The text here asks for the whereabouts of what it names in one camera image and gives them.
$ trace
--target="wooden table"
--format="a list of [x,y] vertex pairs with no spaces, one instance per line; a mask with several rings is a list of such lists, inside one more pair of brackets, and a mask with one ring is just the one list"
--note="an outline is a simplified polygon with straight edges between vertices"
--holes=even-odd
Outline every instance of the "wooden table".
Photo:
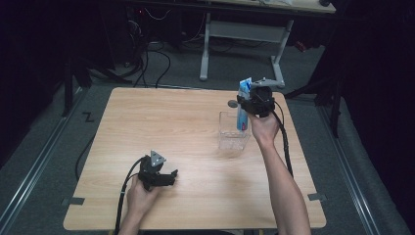
[[[178,169],[142,222],[142,229],[275,228],[267,176],[253,137],[244,151],[218,149],[219,112],[236,91],[116,88],[108,102],[64,221],[68,230],[111,230],[119,191],[131,166],[155,150],[167,159],[161,173]],[[311,227],[326,218],[284,96],[295,181],[304,196]],[[281,133],[276,146],[283,156]],[[127,211],[124,201],[123,214]]]

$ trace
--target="human arm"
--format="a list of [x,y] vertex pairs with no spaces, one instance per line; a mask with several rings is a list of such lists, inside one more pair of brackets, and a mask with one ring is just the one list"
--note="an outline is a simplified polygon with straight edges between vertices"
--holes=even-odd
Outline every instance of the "human arm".
[[271,206],[280,235],[311,234],[308,213],[299,186],[281,160],[274,139],[279,125],[273,115],[249,114],[252,131],[262,153],[268,176]]
[[151,191],[147,191],[137,176],[133,176],[131,179],[131,187],[127,193],[128,212],[122,221],[119,235],[138,234],[141,220],[152,207],[161,190],[161,187],[155,187]]

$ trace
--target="human hand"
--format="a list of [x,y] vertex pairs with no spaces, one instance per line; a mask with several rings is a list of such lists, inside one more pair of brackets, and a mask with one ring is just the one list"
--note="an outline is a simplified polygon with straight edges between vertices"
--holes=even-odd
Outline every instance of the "human hand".
[[272,114],[267,117],[257,117],[249,114],[254,138],[259,146],[273,145],[280,126]]
[[143,182],[134,175],[131,187],[127,192],[128,212],[119,230],[119,234],[137,234],[143,216],[153,206],[162,187],[154,187],[151,191],[144,188]]

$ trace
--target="toothpaste tube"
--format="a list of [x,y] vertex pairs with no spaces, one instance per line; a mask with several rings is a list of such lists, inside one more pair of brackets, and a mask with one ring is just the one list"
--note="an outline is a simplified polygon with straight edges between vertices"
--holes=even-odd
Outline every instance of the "toothpaste tube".
[[[247,78],[245,80],[240,81],[238,95],[249,100],[251,83],[252,83],[251,78]],[[238,116],[237,116],[236,127],[241,131],[248,129],[248,115],[247,115],[247,112],[241,108],[241,104],[238,104]]]

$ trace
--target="transparent box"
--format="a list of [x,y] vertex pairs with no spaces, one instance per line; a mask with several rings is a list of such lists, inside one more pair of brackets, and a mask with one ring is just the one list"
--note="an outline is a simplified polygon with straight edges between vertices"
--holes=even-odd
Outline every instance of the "transparent box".
[[237,114],[231,112],[219,113],[219,149],[244,150],[251,136],[251,124],[245,131],[236,126]]

